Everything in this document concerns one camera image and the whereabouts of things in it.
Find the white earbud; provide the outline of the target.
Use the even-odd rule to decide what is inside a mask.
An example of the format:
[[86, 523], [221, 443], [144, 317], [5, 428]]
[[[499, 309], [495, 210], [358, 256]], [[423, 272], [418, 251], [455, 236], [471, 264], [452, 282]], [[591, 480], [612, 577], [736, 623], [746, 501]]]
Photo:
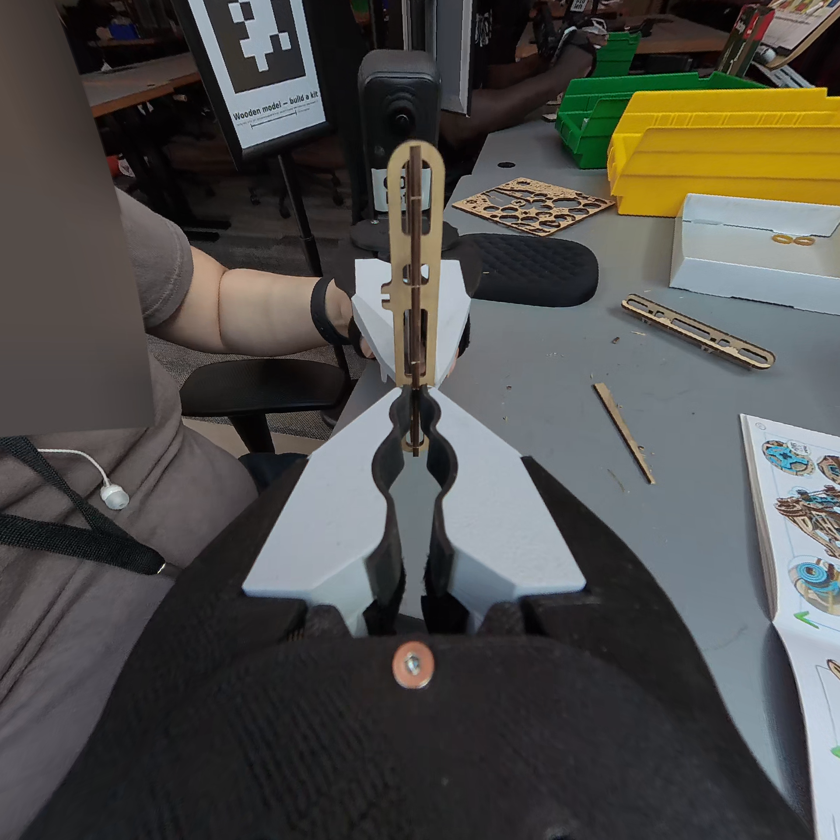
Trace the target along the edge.
[[74, 455], [84, 458], [91, 463], [101, 476], [101, 488], [99, 495], [105, 505], [114, 511], [120, 511], [130, 503], [129, 494], [118, 484], [112, 482], [107, 472], [99, 465], [99, 462], [88, 453], [73, 448], [38, 448], [42, 455]]

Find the white cardboard box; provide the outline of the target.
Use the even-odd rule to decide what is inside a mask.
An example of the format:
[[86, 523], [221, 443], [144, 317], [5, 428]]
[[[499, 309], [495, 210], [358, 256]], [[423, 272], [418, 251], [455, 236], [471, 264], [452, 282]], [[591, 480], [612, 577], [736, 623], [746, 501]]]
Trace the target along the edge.
[[671, 287], [839, 313], [839, 207], [690, 193]]

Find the brown desk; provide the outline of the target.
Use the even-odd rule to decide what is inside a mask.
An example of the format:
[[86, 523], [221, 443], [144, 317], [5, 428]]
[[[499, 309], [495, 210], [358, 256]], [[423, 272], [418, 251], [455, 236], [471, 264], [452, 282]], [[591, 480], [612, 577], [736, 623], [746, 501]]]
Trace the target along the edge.
[[80, 76], [94, 118], [172, 94], [201, 80], [189, 52]]

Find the plain wooden stick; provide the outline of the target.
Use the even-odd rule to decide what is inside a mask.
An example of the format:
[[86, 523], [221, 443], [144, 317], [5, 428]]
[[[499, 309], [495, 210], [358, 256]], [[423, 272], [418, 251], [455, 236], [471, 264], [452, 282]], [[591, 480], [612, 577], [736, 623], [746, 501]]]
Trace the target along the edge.
[[608, 415], [612, 419], [612, 422], [616, 427], [617, 432], [622, 437], [625, 446], [628, 448], [628, 450], [634, 457], [638, 467], [640, 468], [645, 479], [647, 480], [647, 483], [650, 485], [654, 485], [656, 483], [656, 479], [646, 460], [646, 456], [644, 454], [644, 447], [636, 441], [635, 437], [631, 433], [629, 426], [627, 425], [627, 422], [625, 421], [621, 413], [621, 407], [617, 404], [613, 394], [604, 383], [594, 383], [593, 389], [598, 395], [599, 399], [601, 400], [601, 403], [603, 404]]

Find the another person's forearm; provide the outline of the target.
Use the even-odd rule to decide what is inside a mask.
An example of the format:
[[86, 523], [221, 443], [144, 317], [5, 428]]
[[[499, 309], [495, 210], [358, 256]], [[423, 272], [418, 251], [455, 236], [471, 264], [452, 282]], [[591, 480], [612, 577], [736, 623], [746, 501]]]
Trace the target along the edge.
[[476, 90], [470, 115], [456, 121], [458, 135], [468, 141], [519, 124], [565, 92], [572, 80], [583, 78], [593, 68], [594, 59], [582, 47], [569, 46], [554, 66], [538, 75], [501, 89]]

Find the marker tag sign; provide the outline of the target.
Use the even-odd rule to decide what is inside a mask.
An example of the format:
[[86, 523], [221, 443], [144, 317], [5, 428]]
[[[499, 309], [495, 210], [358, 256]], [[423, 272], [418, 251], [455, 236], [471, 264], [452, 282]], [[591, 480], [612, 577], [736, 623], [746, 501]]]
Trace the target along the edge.
[[304, 2], [173, 6], [237, 165], [326, 133], [322, 61]]

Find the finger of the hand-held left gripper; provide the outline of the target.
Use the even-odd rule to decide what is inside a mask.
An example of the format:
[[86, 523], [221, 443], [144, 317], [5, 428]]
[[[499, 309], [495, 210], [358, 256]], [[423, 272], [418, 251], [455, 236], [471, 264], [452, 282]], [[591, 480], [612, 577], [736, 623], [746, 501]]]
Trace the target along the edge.
[[437, 343], [434, 386], [440, 386], [460, 355], [459, 345], [469, 318], [469, 297], [460, 263], [443, 259], [437, 300]]
[[390, 291], [382, 291], [392, 281], [392, 267], [380, 259], [355, 259], [354, 279], [351, 302], [355, 323], [380, 365], [382, 380], [395, 384], [393, 312], [383, 306]]

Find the green plastic bin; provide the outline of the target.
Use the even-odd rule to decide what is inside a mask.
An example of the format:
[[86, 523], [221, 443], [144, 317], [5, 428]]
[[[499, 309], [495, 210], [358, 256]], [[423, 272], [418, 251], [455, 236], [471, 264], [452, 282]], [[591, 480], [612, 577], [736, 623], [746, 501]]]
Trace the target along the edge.
[[605, 44], [595, 49], [595, 64], [591, 77], [627, 75], [641, 39], [642, 33], [639, 30], [609, 33]]
[[638, 91], [689, 91], [762, 88], [757, 81], [712, 71], [573, 80], [563, 95], [555, 128], [564, 147], [583, 170], [606, 167], [613, 132]]

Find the yellow plastic bin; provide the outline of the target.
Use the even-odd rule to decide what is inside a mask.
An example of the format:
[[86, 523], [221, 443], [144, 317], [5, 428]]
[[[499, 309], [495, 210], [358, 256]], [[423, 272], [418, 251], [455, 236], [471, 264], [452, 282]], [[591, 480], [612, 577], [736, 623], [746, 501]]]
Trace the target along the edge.
[[824, 88], [638, 91], [607, 174], [622, 215], [676, 217], [690, 193], [839, 204], [839, 97]]

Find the wooden sheet with cutouts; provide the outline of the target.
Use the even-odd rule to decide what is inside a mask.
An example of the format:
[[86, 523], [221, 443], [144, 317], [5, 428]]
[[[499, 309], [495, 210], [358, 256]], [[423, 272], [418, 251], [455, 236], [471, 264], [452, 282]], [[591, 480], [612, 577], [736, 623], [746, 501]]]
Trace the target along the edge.
[[615, 204], [612, 198], [516, 178], [461, 199], [454, 207], [520, 233], [546, 238]]

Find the oval-ended slotted wooden strip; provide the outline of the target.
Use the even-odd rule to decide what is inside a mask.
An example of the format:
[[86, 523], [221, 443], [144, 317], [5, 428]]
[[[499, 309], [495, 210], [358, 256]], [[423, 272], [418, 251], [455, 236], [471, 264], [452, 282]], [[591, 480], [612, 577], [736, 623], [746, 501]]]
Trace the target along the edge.
[[395, 376], [409, 386], [409, 428], [402, 446], [418, 456], [426, 444], [421, 394], [435, 384], [445, 167], [426, 141], [399, 145], [386, 169], [390, 264], [384, 309], [392, 312]]

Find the person's left hand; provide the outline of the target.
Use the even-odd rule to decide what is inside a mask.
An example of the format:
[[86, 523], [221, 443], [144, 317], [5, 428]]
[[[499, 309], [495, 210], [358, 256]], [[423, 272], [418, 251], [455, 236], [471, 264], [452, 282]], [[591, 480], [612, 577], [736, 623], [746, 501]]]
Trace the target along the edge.
[[333, 327], [353, 346], [357, 355], [372, 360], [375, 353], [362, 336], [354, 320], [354, 310], [349, 295], [338, 288], [335, 281], [330, 282], [327, 296], [327, 312]]

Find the notched wooden rail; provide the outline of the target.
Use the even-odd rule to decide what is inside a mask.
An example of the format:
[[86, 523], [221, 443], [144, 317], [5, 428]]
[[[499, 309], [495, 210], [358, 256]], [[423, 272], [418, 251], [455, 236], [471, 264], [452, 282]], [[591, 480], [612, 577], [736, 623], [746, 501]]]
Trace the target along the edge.
[[776, 362], [775, 354], [770, 350], [647, 298], [629, 295], [622, 300], [621, 306], [649, 326], [656, 326], [710, 354], [751, 370], [767, 371]]

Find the open instruction booklet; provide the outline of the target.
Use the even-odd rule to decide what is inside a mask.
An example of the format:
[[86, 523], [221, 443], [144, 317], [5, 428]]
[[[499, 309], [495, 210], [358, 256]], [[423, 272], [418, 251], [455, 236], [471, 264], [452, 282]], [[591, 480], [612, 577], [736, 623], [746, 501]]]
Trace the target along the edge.
[[815, 837], [839, 838], [839, 439], [740, 415], [770, 616], [800, 698]]

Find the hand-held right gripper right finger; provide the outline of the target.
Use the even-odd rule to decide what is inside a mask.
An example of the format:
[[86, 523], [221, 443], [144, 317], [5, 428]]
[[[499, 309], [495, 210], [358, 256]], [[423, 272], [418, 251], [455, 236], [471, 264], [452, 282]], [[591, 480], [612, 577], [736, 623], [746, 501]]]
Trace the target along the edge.
[[431, 632], [472, 634], [495, 604], [585, 588], [530, 458], [436, 388], [423, 398], [423, 430], [440, 486], [424, 573]]

